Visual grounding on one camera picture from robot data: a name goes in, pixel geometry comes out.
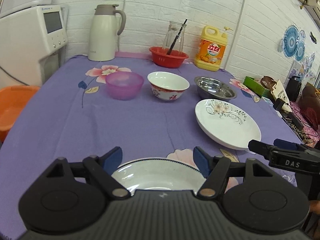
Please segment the white floral plate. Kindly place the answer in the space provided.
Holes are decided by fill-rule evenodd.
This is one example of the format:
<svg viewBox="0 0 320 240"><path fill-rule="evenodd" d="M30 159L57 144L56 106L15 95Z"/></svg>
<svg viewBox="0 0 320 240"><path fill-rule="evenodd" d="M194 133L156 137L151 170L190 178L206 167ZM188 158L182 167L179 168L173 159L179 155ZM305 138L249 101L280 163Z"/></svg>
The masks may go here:
<svg viewBox="0 0 320 240"><path fill-rule="evenodd" d="M231 103L201 100L195 106L195 115L204 133L226 148L244 151L251 140L261 140L260 128L253 118Z"/></svg>

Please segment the yellow detergent bottle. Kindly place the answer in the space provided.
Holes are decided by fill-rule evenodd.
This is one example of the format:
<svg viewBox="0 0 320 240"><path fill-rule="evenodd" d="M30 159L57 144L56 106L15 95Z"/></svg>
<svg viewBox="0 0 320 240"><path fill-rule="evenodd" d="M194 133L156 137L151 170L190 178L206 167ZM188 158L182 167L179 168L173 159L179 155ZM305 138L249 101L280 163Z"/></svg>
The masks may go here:
<svg viewBox="0 0 320 240"><path fill-rule="evenodd" d="M232 31L230 27L224 27L224 31L206 25L202 29L198 51L194 64L197 68L216 72L220 65L228 44L228 33Z"/></svg>

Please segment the purple floral tablecloth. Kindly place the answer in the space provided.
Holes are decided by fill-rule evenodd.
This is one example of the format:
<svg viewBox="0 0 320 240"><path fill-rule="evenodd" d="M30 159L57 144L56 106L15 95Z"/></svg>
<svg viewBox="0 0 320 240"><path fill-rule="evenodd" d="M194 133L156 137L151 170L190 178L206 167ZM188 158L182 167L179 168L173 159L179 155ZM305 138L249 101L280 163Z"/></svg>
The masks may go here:
<svg viewBox="0 0 320 240"><path fill-rule="evenodd" d="M229 83L232 74L184 64L172 72L190 86L174 101L156 98L148 81L132 100L114 100L105 85L89 75L100 62L85 56L68 60L32 97L1 147L1 236L24 233L18 214L21 195L56 159L82 161L119 146L123 162L170 158L191 163L196 146L211 155L221 146L199 127L194 108L200 97L194 78L208 76Z"/></svg>

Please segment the white red ceramic bowl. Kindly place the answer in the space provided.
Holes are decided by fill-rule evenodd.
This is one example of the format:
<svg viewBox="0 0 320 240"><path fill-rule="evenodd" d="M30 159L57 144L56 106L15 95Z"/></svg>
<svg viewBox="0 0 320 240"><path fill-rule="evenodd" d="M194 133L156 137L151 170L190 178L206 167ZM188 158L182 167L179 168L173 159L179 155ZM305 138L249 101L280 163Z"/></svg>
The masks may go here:
<svg viewBox="0 0 320 240"><path fill-rule="evenodd" d="M185 78L170 72L152 72L147 79L153 95L163 101L179 99L190 86Z"/></svg>

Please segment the green box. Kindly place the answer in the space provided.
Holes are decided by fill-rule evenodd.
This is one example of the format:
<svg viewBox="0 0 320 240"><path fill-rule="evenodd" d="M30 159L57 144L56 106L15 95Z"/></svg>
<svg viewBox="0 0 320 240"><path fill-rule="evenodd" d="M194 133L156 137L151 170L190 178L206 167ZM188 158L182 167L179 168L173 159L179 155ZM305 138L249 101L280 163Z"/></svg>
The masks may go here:
<svg viewBox="0 0 320 240"><path fill-rule="evenodd" d="M255 81L253 77L245 77L243 84L260 97L272 98L270 90L265 88L260 82Z"/></svg>

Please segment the glass pitcher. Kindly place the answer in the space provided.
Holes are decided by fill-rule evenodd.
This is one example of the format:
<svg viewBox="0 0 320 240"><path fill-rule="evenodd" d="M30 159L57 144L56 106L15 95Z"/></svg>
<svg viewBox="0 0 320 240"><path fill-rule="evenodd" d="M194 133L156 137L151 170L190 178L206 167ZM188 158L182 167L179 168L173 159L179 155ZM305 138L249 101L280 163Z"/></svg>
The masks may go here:
<svg viewBox="0 0 320 240"><path fill-rule="evenodd" d="M184 31L186 28L186 22L179 23L170 21L167 34L165 36L162 49L164 49L165 53L171 55L174 51L178 51L179 53L183 52L184 45Z"/></svg>

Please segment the red plastic basket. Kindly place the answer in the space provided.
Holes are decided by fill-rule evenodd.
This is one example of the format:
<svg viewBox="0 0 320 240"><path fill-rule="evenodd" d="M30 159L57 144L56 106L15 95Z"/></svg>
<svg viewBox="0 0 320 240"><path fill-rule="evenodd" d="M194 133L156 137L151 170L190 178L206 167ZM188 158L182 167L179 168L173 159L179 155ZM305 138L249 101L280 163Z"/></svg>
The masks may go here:
<svg viewBox="0 0 320 240"><path fill-rule="evenodd" d="M172 50L168 55L168 49L163 49L162 47L150 47L149 51L151 52L152 61L156 65L165 68L179 68L189 58L186 53L178 50Z"/></svg>

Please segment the blue paper fan decoration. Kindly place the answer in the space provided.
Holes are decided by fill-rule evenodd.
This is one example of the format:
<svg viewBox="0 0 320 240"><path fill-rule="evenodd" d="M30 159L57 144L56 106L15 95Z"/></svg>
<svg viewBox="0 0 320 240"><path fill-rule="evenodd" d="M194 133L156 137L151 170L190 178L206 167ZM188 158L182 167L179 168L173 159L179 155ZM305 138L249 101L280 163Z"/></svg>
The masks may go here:
<svg viewBox="0 0 320 240"><path fill-rule="evenodd" d="M287 58L293 57L300 62L305 55L305 39L306 33L302 29L298 29L295 25L290 25L279 41L278 51L284 53Z"/></svg>

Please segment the stainless steel bowl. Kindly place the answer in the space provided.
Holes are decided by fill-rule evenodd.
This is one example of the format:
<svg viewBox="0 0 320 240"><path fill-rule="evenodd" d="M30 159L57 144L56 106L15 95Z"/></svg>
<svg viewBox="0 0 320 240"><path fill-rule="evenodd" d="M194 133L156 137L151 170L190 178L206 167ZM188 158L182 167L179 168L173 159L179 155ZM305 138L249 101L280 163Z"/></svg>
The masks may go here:
<svg viewBox="0 0 320 240"><path fill-rule="evenodd" d="M197 76L194 78L197 92L201 99L217 99L230 101L237 97L236 91L228 85L212 77Z"/></svg>

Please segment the white thermos jug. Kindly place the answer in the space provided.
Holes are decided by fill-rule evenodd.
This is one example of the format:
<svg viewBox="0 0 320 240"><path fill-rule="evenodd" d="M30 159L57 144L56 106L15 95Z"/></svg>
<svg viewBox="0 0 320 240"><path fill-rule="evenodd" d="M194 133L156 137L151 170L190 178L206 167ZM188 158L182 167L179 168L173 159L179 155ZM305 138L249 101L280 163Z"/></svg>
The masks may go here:
<svg viewBox="0 0 320 240"><path fill-rule="evenodd" d="M110 61L115 58L117 38L126 24L126 14L118 10L118 6L118 4L97 5L89 31L89 60Z"/></svg>

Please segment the black power adapter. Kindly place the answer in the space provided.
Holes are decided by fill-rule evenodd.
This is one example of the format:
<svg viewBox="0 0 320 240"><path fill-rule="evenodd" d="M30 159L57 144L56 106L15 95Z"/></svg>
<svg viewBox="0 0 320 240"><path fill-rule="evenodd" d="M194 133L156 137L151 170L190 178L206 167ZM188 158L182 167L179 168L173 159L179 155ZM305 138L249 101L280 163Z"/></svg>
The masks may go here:
<svg viewBox="0 0 320 240"><path fill-rule="evenodd" d="M273 104L273 108L276 111L281 111L281 109L283 108L283 106L287 106L287 103L282 100L281 98L277 98Z"/></svg>

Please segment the beige tote bag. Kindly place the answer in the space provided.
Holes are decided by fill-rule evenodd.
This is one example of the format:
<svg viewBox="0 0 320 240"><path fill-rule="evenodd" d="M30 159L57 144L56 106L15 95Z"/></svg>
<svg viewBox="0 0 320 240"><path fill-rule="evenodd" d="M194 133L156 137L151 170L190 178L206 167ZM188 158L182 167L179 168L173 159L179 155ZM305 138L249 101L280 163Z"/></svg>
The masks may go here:
<svg viewBox="0 0 320 240"><path fill-rule="evenodd" d="M287 93L285 92L285 88L280 80L275 81L273 78L269 76L263 76L260 80L261 85L270 90L271 95L274 100L281 99L284 104L281 107L287 113L292 112L291 105Z"/></svg>

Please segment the orange plastic basin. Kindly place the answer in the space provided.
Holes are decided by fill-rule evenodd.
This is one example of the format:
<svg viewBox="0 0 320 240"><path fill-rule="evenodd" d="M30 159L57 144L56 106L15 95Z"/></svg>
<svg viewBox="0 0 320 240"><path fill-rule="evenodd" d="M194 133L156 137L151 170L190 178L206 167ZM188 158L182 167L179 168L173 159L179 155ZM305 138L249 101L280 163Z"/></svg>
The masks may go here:
<svg viewBox="0 0 320 240"><path fill-rule="evenodd" d="M8 86L1 89L1 142L5 141L21 111L39 89L38 86Z"/></svg>

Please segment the white water dispenser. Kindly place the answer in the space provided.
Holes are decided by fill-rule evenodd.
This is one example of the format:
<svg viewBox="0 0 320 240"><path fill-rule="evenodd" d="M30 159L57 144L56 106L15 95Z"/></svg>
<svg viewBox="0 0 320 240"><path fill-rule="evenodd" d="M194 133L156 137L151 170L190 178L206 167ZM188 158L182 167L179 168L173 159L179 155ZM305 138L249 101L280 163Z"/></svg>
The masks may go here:
<svg viewBox="0 0 320 240"><path fill-rule="evenodd" d="M58 70L68 42L67 12L43 5L1 18L1 87L42 86Z"/></svg>

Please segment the purple plastic bowl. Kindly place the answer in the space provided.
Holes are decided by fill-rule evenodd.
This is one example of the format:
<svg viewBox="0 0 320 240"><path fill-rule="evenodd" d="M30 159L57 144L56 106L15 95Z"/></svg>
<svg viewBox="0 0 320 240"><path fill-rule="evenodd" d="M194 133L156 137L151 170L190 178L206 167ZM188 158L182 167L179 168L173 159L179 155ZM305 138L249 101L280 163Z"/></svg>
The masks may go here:
<svg viewBox="0 0 320 240"><path fill-rule="evenodd" d="M114 72L105 78L107 94L116 100L132 100L140 92L144 78L133 72Z"/></svg>

